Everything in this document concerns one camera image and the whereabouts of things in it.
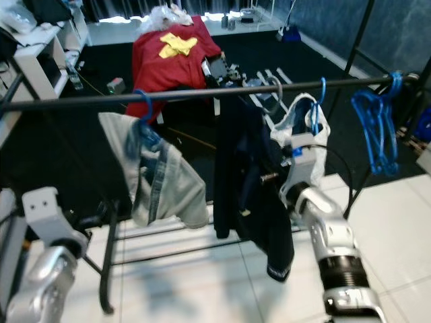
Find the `dark navy garment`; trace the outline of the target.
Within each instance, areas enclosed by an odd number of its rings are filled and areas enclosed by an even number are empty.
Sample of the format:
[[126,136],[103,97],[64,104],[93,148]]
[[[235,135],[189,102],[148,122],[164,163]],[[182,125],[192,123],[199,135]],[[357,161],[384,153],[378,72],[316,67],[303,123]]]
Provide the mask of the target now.
[[286,282],[292,270],[292,221],[264,168],[281,167],[263,111],[240,96],[222,96],[213,176],[213,228],[218,239],[236,233],[267,255],[267,274]]

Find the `grey metal clothes hanger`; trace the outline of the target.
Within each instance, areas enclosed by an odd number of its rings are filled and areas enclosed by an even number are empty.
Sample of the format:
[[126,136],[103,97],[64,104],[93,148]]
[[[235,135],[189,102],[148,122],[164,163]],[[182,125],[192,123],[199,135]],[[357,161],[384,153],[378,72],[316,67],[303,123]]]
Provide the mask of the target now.
[[276,89],[270,94],[268,104],[265,104],[263,110],[268,114],[275,114],[278,110],[283,110],[286,106],[283,104],[283,85],[274,75],[268,75],[265,84],[274,86]]

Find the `white garment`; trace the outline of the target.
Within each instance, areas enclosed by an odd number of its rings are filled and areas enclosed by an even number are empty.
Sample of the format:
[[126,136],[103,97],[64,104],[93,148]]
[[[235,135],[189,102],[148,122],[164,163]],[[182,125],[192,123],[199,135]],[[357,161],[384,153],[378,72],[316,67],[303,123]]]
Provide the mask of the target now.
[[[312,102],[315,102],[316,100],[317,99],[315,99],[314,96],[311,96],[310,94],[299,94],[296,96],[292,104],[290,104],[290,107],[288,108],[286,115],[283,117],[283,120],[271,127],[271,138],[274,139],[274,141],[276,141],[280,147],[282,147],[282,151],[284,152],[284,162],[282,163],[284,166],[287,164],[290,166],[290,144],[288,143],[290,137],[292,137],[292,135],[299,135],[300,133],[311,133],[310,129],[308,128],[307,113],[308,110],[310,110],[310,105]],[[325,117],[325,129],[323,129],[319,135],[313,135],[315,142],[321,144],[321,148],[323,148],[324,145],[327,145],[327,139],[329,138],[330,133],[331,127],[327,122],[327,118]],[[280,198],[284,204],[292,206],[294,203],[289,198],[289,191],[286,198]]]

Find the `pale denim garment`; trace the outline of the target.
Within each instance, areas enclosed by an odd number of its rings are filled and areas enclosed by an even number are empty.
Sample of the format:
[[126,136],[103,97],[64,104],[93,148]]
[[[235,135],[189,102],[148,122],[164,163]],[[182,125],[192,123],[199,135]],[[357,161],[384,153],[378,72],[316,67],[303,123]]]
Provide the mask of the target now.
[[189,229],[209,224],[205,182],[178,148],[139,118],[100,112],[98,121],[120,166],[136,224],[172,217]]

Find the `black metal clothes rack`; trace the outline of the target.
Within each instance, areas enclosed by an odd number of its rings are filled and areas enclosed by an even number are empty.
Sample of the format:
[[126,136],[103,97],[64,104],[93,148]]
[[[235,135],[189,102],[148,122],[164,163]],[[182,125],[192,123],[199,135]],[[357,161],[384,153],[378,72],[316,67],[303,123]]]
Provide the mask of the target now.
[[[367,85],[385,85],[392,84],[392,79],[390,78],[390,71],[385,71],[383,76],[379,77],[352,77],[351,71],[353,71],[354,61],[357,57],[368,61],[369,64],[373,65],[374,68],[379,71],[384,70],[382,65],[376,59],[369,57],[362,49],[361,41],[364,36],[364,31],[366,31],[368,20],[370,15],[372,15],[372,10],[374,9],[376,0],[368,0],[366,4],[366,9],[363,13],[362,21],[360,22],[360,27],[358,28],[357,34],[354,39],[354,43],[345,62],[345,67],[343,69],[343,77],[338,79],[333,79],[327,81],[327,89],[333,90],[333,95],[339,96],[341,94],[341,89],[345,87],[353,86],[367,86]],[[304,82],[304,83],[290,83],[282,84],[283,90],[288,90],[289,92],[301,92],[301,90],[319,89],[321,90],[321,80],[317,82]],[[276,88],[271,85],[262,85],[257,87],[235,87],[235,88],[207,88],[207,89],[184,89],[184,90],[167,90],[167,92],[153,92],[147,93],[149,98],[154,101],[165,101],[165,102],[175,102],[191,100],[196,98],[221,98],[222,96],[241,96],[241,95],[253,95],[261,93],[274,92]],[[64,108],[73,107],[92,107],[99,105],[110,105],[110,104],[138,104],[138,102],[143,102],[143,99],[138,94],[133,92],[132,94],[121,94],[113,96],[78,96],[77,98],[58,98],[52,100],[35,100],[35,101],[23,101],[23,102],[6,102],[5,104],[0,104],[0,112],[6,114],[8,112],[24,112],[24,111],[47,111],[47,110],[64,110]],[[114,211],[119,215],[116,207],[109,206],[110,211]],[[87,261],[89,266],[98,272],[100,276],[99,282],[99,302],[100,307],[105,315],[114,314],[114,308],[110,304],[110,281],[112,268],[116,266],[114,261],[114,251],[116,250],[117,241],[121,240],[121,237],[117,235],[118,233],[118,221],[111,223],[108,228],[107,246],[105,249],[104,262],[101,266],[96,266],[95,262],[92,260]]]

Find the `black floor rug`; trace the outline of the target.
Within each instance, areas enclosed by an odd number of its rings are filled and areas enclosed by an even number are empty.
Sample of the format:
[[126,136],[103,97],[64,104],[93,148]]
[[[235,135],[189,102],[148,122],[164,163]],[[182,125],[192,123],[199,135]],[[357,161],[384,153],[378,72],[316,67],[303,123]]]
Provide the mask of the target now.
[[[294,83],[327,81],[341,78],[342,70],[323,55],[302,42],[280,43],[275,32],[216,35],[215,43],[226,53],[227,61],[238,64],[243,73],[255,74],[281,68]],[[106,83],[122,77],[129,87],[132,78],[133,43],[89,46],[83,49],[80,59],[84,61],[81,75],[83,80],[107,94]],[[354,88],[342,89],[337,111],[329,123],[333,132],[329,145],[342,154],[354,172],[354,181],[361,181],[367,170],[368,157],[364,150],[364,138],[360,123],[348,96]],[[206,182],[207,199],[213,196],[213,157],[215,151],[200,142],[216,146],[216,122],[194,111],[207,112],[200,99],[185,102],[171,102],[166,106],[164,124],[154,127],[160,135],[182,151],[184,158],[194,167]],[[123,177],[117,161],[110,154],[108,142],[98,122],[98,112],[123,113],[125,108],[118,104],[66,108],[42,112],[22,112],[13,126],[10,136],[3,143],[0,158],[1,188],[12,188],[15,193],[53,186],[59,191],[59,202],[64,209],[71,209],[83,216],[92,216],[101,203],[99,186],[110,201],[124,200]],[[79,159],[68,154],[55,129],[65,135],[67,142]],[[394,178],[372,176],[364,185],[388,184],[410,176],[427,175],[416,164],[416,155],[409,149],[399,149],[399,172]]]

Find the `small grey box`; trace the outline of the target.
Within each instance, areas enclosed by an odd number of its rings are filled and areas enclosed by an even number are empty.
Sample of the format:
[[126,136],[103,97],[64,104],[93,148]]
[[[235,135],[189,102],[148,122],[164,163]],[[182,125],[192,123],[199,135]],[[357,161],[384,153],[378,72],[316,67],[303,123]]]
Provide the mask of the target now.
[[117,95],[125,92],[125,80],[121,77],[115,77],[106,84],[108,94]]

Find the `red cloth yellow print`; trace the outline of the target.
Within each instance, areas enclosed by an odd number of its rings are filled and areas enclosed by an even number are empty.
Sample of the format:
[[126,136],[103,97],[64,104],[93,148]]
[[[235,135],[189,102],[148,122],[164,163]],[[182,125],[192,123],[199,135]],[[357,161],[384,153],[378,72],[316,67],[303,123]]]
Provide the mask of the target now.
[[[222,56],[222,50],[213,41],[202,16],[192,16],[191,25],[173,24],[166,30],[139,35],[133,43],[133,89],[147,93],[165,92],[180,86],[192,89],[207,87],[202,62]],[[192,42],[185,55],[182,51],[166,57],[164,51],[174,46],[163,38],[173,36],[177,41]]]

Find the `white cabinet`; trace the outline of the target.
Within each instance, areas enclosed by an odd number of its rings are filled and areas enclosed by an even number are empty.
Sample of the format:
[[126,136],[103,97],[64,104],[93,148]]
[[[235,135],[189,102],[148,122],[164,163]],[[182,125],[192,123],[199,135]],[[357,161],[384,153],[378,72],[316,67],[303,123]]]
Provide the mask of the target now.
[[73,19],[56,25],[43,25],[28,34],[19,34],[2,25],[20,44],[11,67],[3,71],[2,80],[24,77],[13,101],[58,98],[69,81],[69,67],[80,52],[90,45],[89,30],[82,9],[71,10]]

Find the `white fluffy cloth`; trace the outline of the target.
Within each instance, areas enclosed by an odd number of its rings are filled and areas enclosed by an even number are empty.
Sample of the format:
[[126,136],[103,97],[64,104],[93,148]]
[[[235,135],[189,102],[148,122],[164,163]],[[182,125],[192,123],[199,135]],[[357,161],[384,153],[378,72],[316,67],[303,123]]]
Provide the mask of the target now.
[[192,16],[178,6],[178,4],[160,5],[154,7],[149,15],[149,25],[145,28],[148,32],[167,30],[170,26],[179,24],[191,26],[194,24]]

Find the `black bag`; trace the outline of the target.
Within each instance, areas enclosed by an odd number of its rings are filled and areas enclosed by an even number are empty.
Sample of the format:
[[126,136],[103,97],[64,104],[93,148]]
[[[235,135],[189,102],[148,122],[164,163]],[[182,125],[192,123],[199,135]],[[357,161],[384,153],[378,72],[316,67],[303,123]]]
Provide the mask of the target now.
[[39,24],[58,24],[73,19],[68,0],[22,0]]

